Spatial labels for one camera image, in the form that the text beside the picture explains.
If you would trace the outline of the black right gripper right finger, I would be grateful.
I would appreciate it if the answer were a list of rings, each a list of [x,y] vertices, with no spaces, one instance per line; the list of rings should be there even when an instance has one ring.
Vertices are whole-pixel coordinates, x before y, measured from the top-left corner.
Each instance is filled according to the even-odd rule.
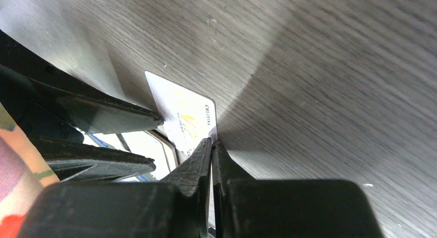
[[[257,180],[212,150],[217,237],[383,237],[368,198],[342,179]]]

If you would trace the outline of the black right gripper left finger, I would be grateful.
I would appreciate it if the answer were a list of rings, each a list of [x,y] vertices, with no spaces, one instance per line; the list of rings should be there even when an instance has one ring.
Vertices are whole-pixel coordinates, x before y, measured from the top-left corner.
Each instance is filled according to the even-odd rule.
[[[158,182],[47,187],[19,237],[207,237],[212,140]]]

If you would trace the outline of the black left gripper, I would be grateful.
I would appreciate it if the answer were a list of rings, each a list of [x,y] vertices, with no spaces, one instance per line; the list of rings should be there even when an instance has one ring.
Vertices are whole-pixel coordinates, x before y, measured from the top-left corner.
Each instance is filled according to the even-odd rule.
[[[1,103],[61,182],[119,181],[153,172],[154,159],[82,144],[86,133],[153,130],[163,117],[66,74],[1,32]],[[36,73],[36,77],[26,75]]]

